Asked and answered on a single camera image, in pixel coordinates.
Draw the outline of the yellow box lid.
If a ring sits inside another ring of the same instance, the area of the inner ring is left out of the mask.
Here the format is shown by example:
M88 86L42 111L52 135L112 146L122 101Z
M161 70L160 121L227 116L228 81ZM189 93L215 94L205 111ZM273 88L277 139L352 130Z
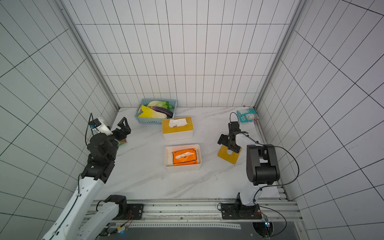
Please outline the yellow box lid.
M174 119L182 119L186 118L188 124L183 127L176 127L176 128L170 128L169 127L169 121L170 119L165 119L162 121L162 131L163 133L172 133L172 132L181 132L181 131L190 131L194 130L194 125L192 121L192 117L181 117L181 118L174 118Z
M221 148L218 152L218 157L231 163L231 164L233 164L233 165L235 165L238 161L241 150L242 149L240 149L240 151L238 153L236 153L232 150L229 150L226 146L221 145Z

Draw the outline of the orange tissue pack with sheet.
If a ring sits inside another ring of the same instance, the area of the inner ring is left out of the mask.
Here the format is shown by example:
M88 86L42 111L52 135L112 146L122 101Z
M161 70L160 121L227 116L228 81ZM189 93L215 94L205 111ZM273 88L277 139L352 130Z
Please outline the orange tissue pack with sheet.
M187 124L188 124L188 122L187 122L186 118L170 119L170 121L169 121L169 127L170 128L183 127L183 126L186 126Z

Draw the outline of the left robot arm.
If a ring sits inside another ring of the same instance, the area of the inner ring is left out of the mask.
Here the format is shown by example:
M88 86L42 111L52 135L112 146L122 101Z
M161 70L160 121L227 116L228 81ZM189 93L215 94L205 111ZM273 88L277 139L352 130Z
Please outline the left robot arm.
M118 128L113 131L100 118L90 118L88 125L97 132L87 145L90 151L88 164L78 176L78 186L74 194L53 226L43 236L44 240L94 240L111 220L132 216L127 198L111 195L103 201L101 209L83 223L91 203L115 167L120 141L131 133L126 118L122 118Z

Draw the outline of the white tissue box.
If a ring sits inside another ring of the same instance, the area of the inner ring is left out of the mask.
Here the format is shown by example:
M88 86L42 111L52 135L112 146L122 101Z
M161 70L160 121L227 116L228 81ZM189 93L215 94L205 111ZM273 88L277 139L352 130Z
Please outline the white tissue box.
M177 141L190 139L194 136L194 131L181 131L181 132L172 132L172 133L163 133L163 137L166 141Z
M187 166L173 166L173 154L174 151L184 150L184 149L196 149L198 155L198 164L196 165L187 165ZM176 173L176 172L186 172L186 171L196 171L201 168L202 165L202 156L201 156L201 148L199 145L181 145L181 146L170 146L165 148L165 167L168 172Z

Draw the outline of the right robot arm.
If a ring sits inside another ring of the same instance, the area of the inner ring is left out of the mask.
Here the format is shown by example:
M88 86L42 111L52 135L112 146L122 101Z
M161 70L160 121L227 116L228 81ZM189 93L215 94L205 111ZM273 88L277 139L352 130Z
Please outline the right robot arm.
M249 184L238 193L233 204L218 204L224 220L261 220L267 216L257 203L264 189L273 187L280 179L280 169L276 149L280 146L261 144L253 140L249 133L241 131L239 122L228 123L229 133L218 140L221 146L218 157L235 164L241 150L246 152L246 174Z

